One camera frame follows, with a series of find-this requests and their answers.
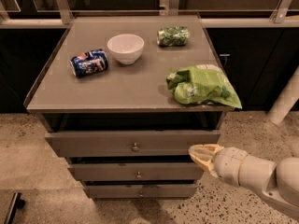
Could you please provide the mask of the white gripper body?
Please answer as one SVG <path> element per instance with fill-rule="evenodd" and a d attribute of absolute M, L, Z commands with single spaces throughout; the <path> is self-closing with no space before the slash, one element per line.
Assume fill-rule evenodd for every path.
<path fill-rule="evenodd" d="M 213 158 L 213 164 L 219 180 L 238 187 L 239 171 L 248 152 L 236 147 L 227 147 L 219 151 Z"/>

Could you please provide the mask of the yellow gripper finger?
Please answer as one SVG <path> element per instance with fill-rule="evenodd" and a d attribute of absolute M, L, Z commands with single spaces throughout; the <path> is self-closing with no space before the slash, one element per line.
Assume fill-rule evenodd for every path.
<path fill-rule="evenodd" d="M 212 175 L 216 178 L 219 177 L 215 170 L 212 156 L 209 156 L 206 154 L 195 156 L 195 155 L 191 154 L 191 158 L 207 174 Z"/>
<path fill-rule="evenodd" d="M 209 160 L 221 150 L 223 147 L 217 144 L 193 145 L 189 148 L 189 153 L 195 158 Z"/>

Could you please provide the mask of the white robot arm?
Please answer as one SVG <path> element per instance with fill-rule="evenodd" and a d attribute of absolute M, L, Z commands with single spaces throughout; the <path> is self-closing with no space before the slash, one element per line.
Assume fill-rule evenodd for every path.
<path fill-rule="evenodd" d="M 286 129 L 298 100 L 298 76 L 292 75 L 268 112 L 233 112 L 225 118 L 217 145 L 195 145 L 192 160 L 216 180 L 256 194 L 293 219 L 299 218 L 299 157 L 292 146 L 298 128 Z"/>

